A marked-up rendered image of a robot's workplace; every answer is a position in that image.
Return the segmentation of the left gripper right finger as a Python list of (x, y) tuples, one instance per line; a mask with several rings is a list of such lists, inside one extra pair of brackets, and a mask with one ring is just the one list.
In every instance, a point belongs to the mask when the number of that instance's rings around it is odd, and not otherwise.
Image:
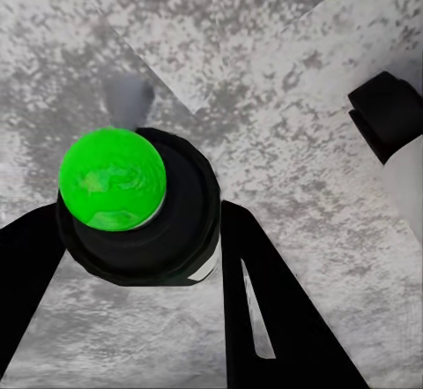
[[(256, 217), (221, 201), (220, 230), (227, 389), (369, 389)], [(242, 260), (275, 359), (256, 354)]]

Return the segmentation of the insectifuge atomizer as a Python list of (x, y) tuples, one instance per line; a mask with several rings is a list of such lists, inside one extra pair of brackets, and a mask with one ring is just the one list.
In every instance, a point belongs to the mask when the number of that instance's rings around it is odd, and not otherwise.
[(221, 198), (210, 162), (187, 139), (139, 128), (156, 98), (139, 76), (106, 76), (100, 89), (114, 128), (65, 154), (56, 221), (86, 271), (119, 287), (186, 287), (221, 253)]

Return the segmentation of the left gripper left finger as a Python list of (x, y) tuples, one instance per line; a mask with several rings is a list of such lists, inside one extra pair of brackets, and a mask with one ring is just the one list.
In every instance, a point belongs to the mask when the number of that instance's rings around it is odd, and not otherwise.
[(66, 250), (55, 210), (37, 208), (0, 229), (0, 379)]

